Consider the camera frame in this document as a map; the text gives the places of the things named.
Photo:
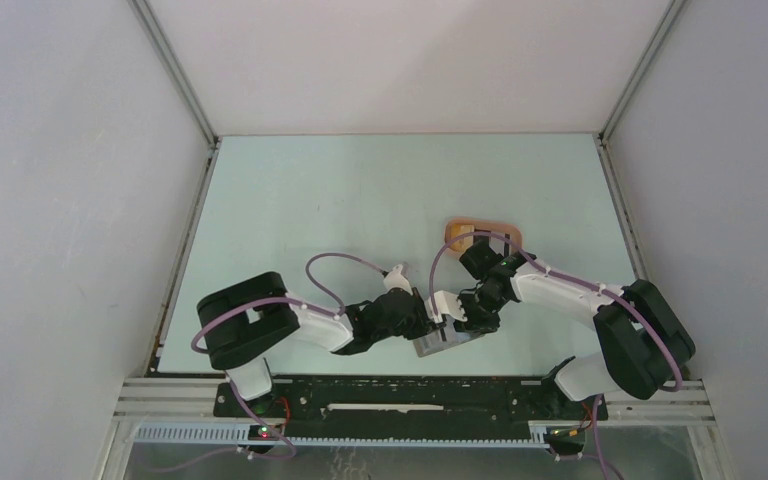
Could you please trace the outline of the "left corner frame post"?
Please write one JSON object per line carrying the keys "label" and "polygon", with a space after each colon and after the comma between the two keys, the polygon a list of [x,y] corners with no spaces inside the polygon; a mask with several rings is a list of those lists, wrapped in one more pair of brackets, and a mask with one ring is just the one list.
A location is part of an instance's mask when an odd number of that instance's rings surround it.
{"label": "left corner frame post", "polygon": [[175,90],[192,116],[208,147],[215,149],[219,143],[219,135],[212,127],[206,111],[198,99],[196,91],[176,55],[151,2],[147,0],[129,0],[128,4],[134,11],[161,65],[166,70]]}

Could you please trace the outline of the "right corner frame post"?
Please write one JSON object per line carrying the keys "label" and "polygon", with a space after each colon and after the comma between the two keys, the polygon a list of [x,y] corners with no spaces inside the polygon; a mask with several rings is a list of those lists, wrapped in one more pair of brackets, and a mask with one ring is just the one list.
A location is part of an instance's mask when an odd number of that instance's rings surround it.
{"label": "right corner frame post", "polygon": [[648,71],[655,63],[675,24],[680,20],[680,17],[688,4],[689,1],[687,0],[671,0],[668,2],[653,34],[648,40],[628,81],[599,132],[599,139],[604,145],[606,145],[614,135]]}

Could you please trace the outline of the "grey card holder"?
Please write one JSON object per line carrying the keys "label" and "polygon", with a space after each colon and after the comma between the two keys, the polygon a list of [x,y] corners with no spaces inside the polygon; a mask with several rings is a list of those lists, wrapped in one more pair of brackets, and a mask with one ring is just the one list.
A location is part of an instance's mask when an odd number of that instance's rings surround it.
{"label": "grey card holder", "polygon": [[413,345],[417,356],[422,358],[477,340],[482,336],[482,333],[444,329],[415,339]]}

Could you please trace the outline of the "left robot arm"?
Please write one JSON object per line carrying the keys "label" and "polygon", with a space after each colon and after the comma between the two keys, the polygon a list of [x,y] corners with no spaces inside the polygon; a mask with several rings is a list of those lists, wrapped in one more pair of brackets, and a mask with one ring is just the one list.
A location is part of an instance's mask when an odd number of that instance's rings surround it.
{"label": "left robot arm", "polygon": [[196,307],[201,329],[191,349],[225,373],[238,404],[264,416],[276,403],[266,353],[298,340],[340,356],[369,351],[390,338],[417,340],[443,328],[417,289],[391,284],[373,301],[330,311],[291,295],[282,276],[266,272],[207,295]]}

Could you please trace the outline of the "pink oval tray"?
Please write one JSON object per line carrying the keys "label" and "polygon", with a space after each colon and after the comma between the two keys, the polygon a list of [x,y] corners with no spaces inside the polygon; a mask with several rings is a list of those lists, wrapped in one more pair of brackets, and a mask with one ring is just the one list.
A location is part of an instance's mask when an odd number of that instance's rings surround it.
{"label": "pink oval tray", "polygon": [[[443,241],[445,243],[450,241],[448,239],[449,227],[455,223],[473,224],[475,226],[475,231],[473,233],[475,232],[493,233],[514,241],[520,247],[525,246],[524,236],[521,230],[517,226],[511,223],[506,223],[501,221],[483,220],[483,219],[476,219],[476,218],[470,218],[470,217],[452,217],[451,219],[448,220],[448,222],[444,227],[444,233],[443,233]],[[474,243],[477,241],[484,241],[484,240],[490,241],[490,238],[487,236],[481,236],[481,235],[473,236]],[[450,246],[445,251],[447,255],[453,258],[459,258],[465,252],[455,252],[450,249]]]}

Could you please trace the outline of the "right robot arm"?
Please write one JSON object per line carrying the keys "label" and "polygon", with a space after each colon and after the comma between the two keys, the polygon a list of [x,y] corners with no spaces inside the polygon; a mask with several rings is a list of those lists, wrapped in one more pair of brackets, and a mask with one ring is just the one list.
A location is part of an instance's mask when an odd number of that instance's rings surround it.
{"label": "right robot arm", "polygon": [[501,310],[512,302],[543,305],[565,314],[597,335],[599,352],[563,361],[541,392],[545,411],[566,418],[582,400],[623,391],[648,400],[660,390],[679,389],[682,367],[696,345],[660,290],[647,280],[628,286],[585,281],[517,251],[507,256],[486,240],[474,242],[459,257],[477,282],[462,291],[455,327],[462,332],[494,333]]}

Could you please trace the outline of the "corner frame post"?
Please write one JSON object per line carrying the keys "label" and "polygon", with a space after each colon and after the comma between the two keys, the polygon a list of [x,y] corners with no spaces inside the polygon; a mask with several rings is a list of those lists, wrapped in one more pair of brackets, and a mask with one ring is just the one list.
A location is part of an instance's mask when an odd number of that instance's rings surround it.
{"label": "corner frame post", "polygon": [[606,145],[614,135],[648,71],[655,63],[675,24],[680,20],[680,17],[688,4],[689,1],[687,0],[671,0],[668,2],[653,34],[648,40],[628,81],[599,132],[599,139],[604,145]]}
{"label": "corner frame post", "polygon": [[198,99],[196,91],[176,55],[151,2],[147,0],[129,0],[128,4],[134,11],[161,65],[166,70],[175,90],[192,116],[208,147],[215,149],[219,143],[219,135],[212,127],[206,111]]}

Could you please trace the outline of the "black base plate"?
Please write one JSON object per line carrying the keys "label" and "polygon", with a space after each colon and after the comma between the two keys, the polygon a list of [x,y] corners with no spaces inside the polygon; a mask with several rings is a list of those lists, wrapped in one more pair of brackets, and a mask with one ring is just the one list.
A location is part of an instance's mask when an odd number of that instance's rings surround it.
{"label": "black base plate", "polygon": [[605,420],[593,398],[568,399],[549,380],[519,376],[280,375],[268,397],[240,406],[228,383],[213,414],[286,420],[286,434],[316,438],[530,439],[530,426]]}

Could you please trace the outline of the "aluminium frame rail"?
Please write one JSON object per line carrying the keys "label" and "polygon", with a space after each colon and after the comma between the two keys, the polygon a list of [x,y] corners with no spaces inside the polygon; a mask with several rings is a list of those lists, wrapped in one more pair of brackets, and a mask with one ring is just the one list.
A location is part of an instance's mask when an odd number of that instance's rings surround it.
{"label": "aluminium frame rail", "polygon": [[[213,423],[217,378],[129,378],[116,403],[116,421],[183,421]],[[714,426],[713,409],[700,381],[679,392],[658,392],[650,400],[625,393],[605,397],[609,426]]]}

